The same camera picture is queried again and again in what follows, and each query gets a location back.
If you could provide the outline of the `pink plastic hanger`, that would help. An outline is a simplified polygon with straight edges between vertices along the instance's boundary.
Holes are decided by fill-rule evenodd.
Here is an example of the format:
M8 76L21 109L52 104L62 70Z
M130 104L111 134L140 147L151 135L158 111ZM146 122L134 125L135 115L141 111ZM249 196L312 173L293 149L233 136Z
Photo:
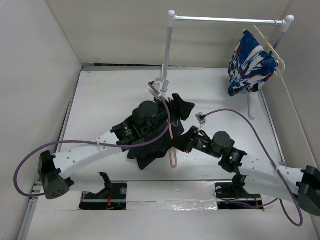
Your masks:
M169 134L170 134L170 139L173 140L174 139L174 135L173 135L173 131L172 131L172 125L169 124ZM175 169L178 166L178 159L177 159L177 152L176 149L174 147L172 147L171 149L169 149L169 162L170 162L170 167L172 169Z

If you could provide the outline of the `black trousers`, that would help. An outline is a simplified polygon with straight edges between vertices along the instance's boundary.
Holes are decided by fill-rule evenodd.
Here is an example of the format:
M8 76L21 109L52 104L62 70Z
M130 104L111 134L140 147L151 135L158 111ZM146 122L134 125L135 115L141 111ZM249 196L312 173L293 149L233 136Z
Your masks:
M132 112L132 124L137 130L139 136L141 137L136 143L143 144L149 142L165 131L165 128L168 125L168 120L166 121L167 125L163 124L160 130L148 134L145 132L145 116L147 113L147 107L149 107L151 101L142 102L138 108ZM174 110L173 97L170 98L167 102L167 106L170 112L170 123L173 132L173 137L176 138L182 135L185 131L182 121ZM127 154L127 158L130 160L137 160L138 167L140 170L144 170L148 165L150 165L154 160L163 158L166 156L168 150L172 147L171 137L169 130L167 130L164 135L157 141L148 144L146 146L131 148Z

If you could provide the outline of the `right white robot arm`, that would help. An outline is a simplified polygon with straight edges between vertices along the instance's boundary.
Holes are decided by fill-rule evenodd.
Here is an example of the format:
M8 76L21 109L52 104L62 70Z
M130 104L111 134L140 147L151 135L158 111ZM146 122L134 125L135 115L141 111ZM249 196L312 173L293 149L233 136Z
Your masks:
M198 150L219 159L219 166L234 173L231 191L237 197L245 194L266 195L297 202L305 212L320 215L320 171L308 165L304 169L274 166L234 147L235 141L224 131L212 138L200 134L196 127L180 136L176 148L190 153Z

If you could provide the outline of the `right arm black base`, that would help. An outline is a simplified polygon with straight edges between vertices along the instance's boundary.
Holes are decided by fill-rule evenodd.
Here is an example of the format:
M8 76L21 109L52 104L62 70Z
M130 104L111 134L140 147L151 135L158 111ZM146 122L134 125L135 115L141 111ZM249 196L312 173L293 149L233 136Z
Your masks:
M236 174L230 180L215 181L213 195L217 199L218 210L263 210L260 194L247 193L244 186L244 176Z

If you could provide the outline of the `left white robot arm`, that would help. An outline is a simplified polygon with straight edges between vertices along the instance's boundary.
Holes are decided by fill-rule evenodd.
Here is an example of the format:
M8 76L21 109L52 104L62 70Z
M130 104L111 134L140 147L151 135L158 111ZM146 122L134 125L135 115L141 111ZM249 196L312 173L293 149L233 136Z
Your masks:
M76 172L105 157L127 152L144 170L154 160L166 156L171 139L185 131L182 121L191 115L195 104L182 100L179 94L163 103L161 100L142 102L123 122L112 127L94 145L80 145L65 152L40 154L38 173L46 199L65 195L80 187Z

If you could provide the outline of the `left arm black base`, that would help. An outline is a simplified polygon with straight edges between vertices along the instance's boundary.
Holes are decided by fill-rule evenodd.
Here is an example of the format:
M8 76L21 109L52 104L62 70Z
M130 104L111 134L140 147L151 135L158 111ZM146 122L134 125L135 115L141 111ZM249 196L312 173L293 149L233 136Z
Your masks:
M80 210L86 211L124 211L127 209L127 182L112 182L105 172L100 172L104 188L98 193L82 192Z

